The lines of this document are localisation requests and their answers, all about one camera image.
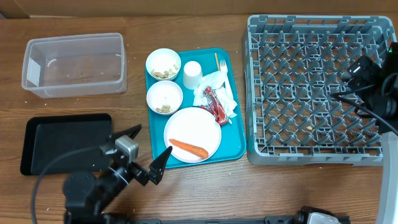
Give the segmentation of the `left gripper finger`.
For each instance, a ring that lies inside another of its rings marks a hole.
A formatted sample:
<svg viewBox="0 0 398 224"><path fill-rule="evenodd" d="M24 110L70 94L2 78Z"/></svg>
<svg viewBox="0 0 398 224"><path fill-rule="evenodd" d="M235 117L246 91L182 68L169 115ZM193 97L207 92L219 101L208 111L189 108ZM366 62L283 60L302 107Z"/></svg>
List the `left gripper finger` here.
<svg viewBox="0 0 398 224"><path fill-rule="evenodd" d="M122 136L127 136L131 139L134 139L138 135L138 133L141 129L142 129L141 124L135 125L129 129L125 129L123 131L119 131L119 132L111 134L110 140L117 140L118 138L120 138Z"/></svg>
<svg viewBox="0 0 398 224"><path fill-rule="evenodd" d="M155 185L158 185L163 178L165 166L171 155L172 146L169 146L164 152L162 152L153 162L149 165L149 179Z"/></svg>

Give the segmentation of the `orange carrot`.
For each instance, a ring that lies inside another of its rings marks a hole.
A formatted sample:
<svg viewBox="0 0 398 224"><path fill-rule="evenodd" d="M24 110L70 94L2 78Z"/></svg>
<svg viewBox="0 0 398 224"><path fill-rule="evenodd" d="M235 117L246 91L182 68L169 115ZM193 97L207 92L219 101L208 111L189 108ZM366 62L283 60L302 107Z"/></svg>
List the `orange carrot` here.
<svg viewBox="0 0 398 224"><path fill-rule="evenodd" d="M198 157L201 157L202 159L207 159L209 156L208 151L206 151L202 147L194 146L192 144L188 144L185 142L181 142L175 139L169 139L170 143L172 143L174 146L179 147L180 149L183 149L184 151L187 151L189 153L192 153Z"/></svg>

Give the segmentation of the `pink bowl with crumbs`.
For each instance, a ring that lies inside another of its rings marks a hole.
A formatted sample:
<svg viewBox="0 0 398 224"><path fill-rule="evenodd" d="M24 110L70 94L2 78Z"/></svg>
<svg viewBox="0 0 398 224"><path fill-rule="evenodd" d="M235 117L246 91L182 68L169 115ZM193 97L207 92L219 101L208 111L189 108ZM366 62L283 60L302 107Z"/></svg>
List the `pink bowl with crumbs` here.
<svg viewBox="0 0 398 224"><path fill-rule="evenodd" d="M146 101L153 112L171 115L180 108L183 101L183 92L175 82L159 81L148 89Z"/></svg>

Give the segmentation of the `white bowl with nuts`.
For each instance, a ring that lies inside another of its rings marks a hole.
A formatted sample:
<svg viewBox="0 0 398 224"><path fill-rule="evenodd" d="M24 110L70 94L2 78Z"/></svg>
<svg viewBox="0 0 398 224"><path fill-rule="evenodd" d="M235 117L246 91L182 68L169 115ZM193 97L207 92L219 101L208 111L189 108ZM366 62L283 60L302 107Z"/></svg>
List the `white bowl with nuts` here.
<svg viewBox="0 0 398 224"><path fill-rule="evenodd" d="M146 72L158 81L176 79L181 66L178 53L167 48L154 50L146 60Z"/></svg>

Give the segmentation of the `red snack wrapper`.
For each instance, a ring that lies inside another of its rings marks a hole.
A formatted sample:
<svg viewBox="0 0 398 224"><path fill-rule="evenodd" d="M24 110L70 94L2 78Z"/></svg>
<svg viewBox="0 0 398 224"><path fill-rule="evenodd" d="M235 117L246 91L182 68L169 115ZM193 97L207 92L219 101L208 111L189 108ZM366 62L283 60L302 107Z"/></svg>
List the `red snack wrapper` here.
<svg viewBox="0 0 398 224"><path fill-rule="evenodd" d="M224 125L229 122L229 118L226 112L217 98L215 92L210 86L206 87L203 91L203 96L206 100L206 105L201 105L200 108L211 113L215 117L215 121L220 125Z"/></svg>

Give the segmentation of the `white napkin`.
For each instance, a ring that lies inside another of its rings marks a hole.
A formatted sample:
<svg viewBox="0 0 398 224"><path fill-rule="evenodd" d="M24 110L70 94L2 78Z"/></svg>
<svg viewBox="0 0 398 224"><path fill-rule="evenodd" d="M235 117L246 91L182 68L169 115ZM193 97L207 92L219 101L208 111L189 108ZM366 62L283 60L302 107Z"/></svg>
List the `white napkin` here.
<svg viewBox="0 0 398 224"><path fill-rule="evenodd" d="M213 72L203 76L199 86L193 91L193 106L205 106L208 108L205 104L206 98L203 92L205 91L205 88L210 87L226 112L227 122L232 124L231 119L237 116L234 109L238 104L235 102L233 95L224 87L225 81L228 81L228 76L226 72L222 71Z"/></svg>

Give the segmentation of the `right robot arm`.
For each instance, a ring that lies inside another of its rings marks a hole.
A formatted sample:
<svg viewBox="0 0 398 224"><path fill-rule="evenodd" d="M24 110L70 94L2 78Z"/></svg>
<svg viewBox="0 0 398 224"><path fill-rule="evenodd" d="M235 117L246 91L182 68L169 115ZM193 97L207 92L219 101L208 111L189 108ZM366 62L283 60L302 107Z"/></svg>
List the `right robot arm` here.
<svg viewBox="0 0 398 224"><path fill-rule="evenodd" d="M397 42L379 66L364 55L340 76L349 91L332 97L355 107L361 118L374 118L381 135L383 172L376 222L397 224Z"/></svg>

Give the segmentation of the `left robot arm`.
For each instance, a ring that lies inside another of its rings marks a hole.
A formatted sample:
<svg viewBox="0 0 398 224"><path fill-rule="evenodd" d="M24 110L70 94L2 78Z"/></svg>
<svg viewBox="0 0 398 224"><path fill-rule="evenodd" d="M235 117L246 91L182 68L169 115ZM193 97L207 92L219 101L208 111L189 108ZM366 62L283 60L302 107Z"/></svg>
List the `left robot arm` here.
<svg viewBox="0 0 398 224"><path fill-rule="evenodd" d="M99 177L84 170L72 173L64 182L65 223L134 223L129 215L104 213L103 210L132 180L143 186L148 182L159 184L172 152L172 147L169 146L153 160L149 170L137 164L134 160L137 158L139 145L134 138L141 128L138 124L110 134L103 145L96 147L102 155L110 158L108 168Z"/></svg>

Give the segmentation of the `grey dishwasher rack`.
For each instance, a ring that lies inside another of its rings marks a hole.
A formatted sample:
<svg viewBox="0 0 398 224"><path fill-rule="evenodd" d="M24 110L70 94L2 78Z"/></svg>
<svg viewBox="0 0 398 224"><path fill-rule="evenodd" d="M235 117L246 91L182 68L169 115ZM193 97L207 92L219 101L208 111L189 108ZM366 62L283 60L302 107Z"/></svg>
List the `grey dishwasher rack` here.
<svg viewBox="0 0 398 224"><path fill-rule="evenodd" d="M383 63L395 40L386 16L250 16L243 35L248 160L381 166L374 120L331 94L359 103L341 74L363 55Z"/></svg>

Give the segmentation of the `white round plate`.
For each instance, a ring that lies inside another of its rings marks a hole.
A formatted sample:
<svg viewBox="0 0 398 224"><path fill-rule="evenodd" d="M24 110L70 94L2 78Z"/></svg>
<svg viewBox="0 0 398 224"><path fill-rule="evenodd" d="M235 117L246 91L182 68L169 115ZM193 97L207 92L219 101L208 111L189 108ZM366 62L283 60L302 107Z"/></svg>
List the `white round plate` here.
<svg viewBox="0 0 398 224"><path fill-rule="evenodd" d="M211 113L197 107L178 110L167 121L164 143L167 147L173 147L172 155L182 162L199 163L205 159L174 146L169 139L202 147L211 157L221 144L221 126Z"/></svg>

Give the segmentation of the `teal serving tray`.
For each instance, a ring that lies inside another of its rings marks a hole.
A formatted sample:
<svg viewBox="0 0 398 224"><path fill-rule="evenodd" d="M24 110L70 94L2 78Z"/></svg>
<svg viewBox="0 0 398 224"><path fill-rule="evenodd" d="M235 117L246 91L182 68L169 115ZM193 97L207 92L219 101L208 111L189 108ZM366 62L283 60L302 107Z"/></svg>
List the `teal serving tray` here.
<svg viewBox="0 0 398 224"><path fill-rule="evenodd" d="M183 72L179 71L174 82L182 89L183 98L180 109L176 115L158 114L149 109L150 140L152 144L152 157L161 155L170 146L169 139L177 139L178 132L185 133L194 129L190 124L196 124L192 115L196 114L203 119L199 133L203 136L187 136L185 142L205 148L209 157L202 159L178 147L172 149L166 168L174 169L215 162L231 161L241 158L246 152L246 137L240 107L235 107L236 116L231 123L220 126L215 121L210 121L209 112L193 106L194 94L183 84Z"/></svg>

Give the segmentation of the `black plastic tray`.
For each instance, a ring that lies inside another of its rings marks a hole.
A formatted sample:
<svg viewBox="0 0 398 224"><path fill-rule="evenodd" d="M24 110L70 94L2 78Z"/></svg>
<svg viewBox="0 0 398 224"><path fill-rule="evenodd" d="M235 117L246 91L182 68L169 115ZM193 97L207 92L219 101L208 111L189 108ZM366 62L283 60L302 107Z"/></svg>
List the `black plastic tray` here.
<svg viewBox="0 0 398 224"><path fill-rule="evenodd" d="M107 113L31 118L25 128L21 174L39 175L45 165L66 152L104 144L112 127Z"/></svg>

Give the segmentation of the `clear plastic bin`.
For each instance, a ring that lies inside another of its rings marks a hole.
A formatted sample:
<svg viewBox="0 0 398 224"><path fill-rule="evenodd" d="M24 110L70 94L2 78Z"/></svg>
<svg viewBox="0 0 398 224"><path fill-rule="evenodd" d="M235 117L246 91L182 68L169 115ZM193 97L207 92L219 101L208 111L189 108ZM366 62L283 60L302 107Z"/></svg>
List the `clear plastic bin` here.
<svg viewBox="0 0 398 224"><path fill-rule="evenodd" d="M123 93L127 58L120 33L28 41L21 86L41 98Z"/></svg>

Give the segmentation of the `white paper cup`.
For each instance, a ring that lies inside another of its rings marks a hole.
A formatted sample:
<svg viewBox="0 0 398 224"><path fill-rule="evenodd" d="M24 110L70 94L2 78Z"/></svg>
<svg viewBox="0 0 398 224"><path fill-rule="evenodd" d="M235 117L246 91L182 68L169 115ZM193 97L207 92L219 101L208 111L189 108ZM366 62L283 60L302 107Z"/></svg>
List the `white paper cup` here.
<svg viewBox="0 0 398 224"><path fill-rule="evenodd" d="M189 90L196 89L203 77L201 65L196 61L189 61L183 67L183 84Z"/></svg>

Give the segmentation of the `wooden chopstick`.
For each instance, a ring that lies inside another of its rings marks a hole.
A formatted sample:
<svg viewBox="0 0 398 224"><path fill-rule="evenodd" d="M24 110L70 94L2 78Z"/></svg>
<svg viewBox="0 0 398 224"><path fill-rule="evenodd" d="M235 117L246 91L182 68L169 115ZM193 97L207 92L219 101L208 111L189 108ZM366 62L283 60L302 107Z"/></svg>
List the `wooden chopstick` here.
<svg viewBox="0 0 398 224"><path fill-rule="evenodd" d="M215 61L216 61L217 69L218 69L218 71L221 71L220 63L219 63L219 60L218 60L218 54L215 52L214 55L215 55Z"/></svg>

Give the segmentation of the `white plastic fork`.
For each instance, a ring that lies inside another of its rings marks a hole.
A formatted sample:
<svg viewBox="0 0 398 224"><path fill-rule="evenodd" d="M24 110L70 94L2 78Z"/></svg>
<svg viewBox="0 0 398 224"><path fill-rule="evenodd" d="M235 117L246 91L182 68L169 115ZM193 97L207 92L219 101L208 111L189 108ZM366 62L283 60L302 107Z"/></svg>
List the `white plastic fork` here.
<svg viewBox="0 0 398 224"><path fill-rule="evenodd" d="M230 86L229 79L228 79L228 67L226 64L226 60L220 60L219 65L220 65L220 70L226 74L226 79L225 79L224 85L225 85L227 95L231 99L233 99L233 93L232 93L231 86Z"/></svg>

